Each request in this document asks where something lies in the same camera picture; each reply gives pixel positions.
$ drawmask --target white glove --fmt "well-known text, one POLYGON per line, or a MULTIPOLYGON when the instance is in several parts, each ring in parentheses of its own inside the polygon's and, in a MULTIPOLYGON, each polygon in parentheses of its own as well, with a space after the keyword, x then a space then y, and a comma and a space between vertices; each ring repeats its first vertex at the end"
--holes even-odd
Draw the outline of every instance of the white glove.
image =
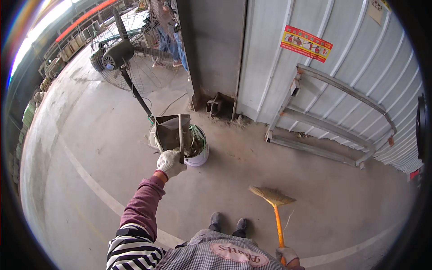
POLYGON ((178 175, 182 171, 186 171, 187 169, 186 164, 180 164, 180 152, 172 150, 166 150, 163 152, 156 165, 158 170, 164 172, 168 179, 178 175))
POLYGON ((289 264, 292 260, 298 258, 297 253, 289 247, 276 249, 276 259, 280 261, 282 259, 282 256, 285 258, 286 264, 289 264))

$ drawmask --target fan stand pole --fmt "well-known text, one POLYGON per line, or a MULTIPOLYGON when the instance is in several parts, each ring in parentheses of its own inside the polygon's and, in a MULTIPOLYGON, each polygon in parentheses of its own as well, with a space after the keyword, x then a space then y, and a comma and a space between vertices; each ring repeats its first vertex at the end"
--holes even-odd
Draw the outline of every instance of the fan stand pole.
POLYGON ((147 116, 149 117, 149 119, 153 123, 155 123, 155 117, 152 115, 152 112, 150 111, 149 107, 147 107, 147 104, 144 102, 143 98, 141 97, 140 93, 136 89, 135 85, 133 85, 132 80, 130 79, 129 74, 127 73, 127 71, 124 68, 121 68, 120 71, 121 71, 121 75, 123 76, 123 78, 126 81, 127 85, 132 90, 133 95, 135 96, 135 98, 138 100, 138 102, 141 104, 141 106, 146 111, 147 116))

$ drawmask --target red pipe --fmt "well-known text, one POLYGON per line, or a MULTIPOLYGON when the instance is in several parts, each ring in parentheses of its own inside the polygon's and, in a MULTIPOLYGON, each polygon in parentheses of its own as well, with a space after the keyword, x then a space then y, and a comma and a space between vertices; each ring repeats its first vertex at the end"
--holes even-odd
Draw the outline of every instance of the red pipe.
POLYGON ((118 0, 107 0, 105 2, 103 2, 102 4, 95 6, 94 8, 92 8, 91 10, 89 10, 87 13, 85 13, 84 15, 82 15, 81 17, 78 18, 78 20, 76 20, 71 26, 69 26, 63 33, 61 33, 60 36, 58 36, 58 38, 56 38, 56 42, 59 42, 60 40, 62 40, 62 38, 64 38, 72 29, 74 29, 75 27, 78 26, 78 24, 82 21, 84 21, 85 19, 87 19, 90 15, 94 14, 96 11, 101 10, 105 7, 107 7, 108 5, 116 2, 118 0))

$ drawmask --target red sleeve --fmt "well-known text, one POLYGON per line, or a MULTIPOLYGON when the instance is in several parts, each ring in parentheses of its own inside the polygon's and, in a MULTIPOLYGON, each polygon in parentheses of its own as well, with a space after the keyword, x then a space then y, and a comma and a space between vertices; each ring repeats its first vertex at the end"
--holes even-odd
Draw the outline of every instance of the red sleeve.
POLYGON ((144 227, 153 241, 156 241, 156 209, 159 200, 165 195, 165 183, 157 176, 143 179, 133 198, 124 209, 120 219, 120 228, 127 223, 136 223, 144 227))

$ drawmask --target metal dustpan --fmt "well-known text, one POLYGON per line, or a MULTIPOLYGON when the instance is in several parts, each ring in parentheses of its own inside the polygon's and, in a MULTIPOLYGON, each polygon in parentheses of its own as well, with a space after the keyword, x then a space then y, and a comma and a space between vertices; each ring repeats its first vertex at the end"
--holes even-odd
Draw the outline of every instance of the metal dustpan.
POLYGON ((190 152, 190 115, 175 114, 156 117, 155 142, 159 151, 180 151, 180 163, 184 163, 184 152, 190 152))

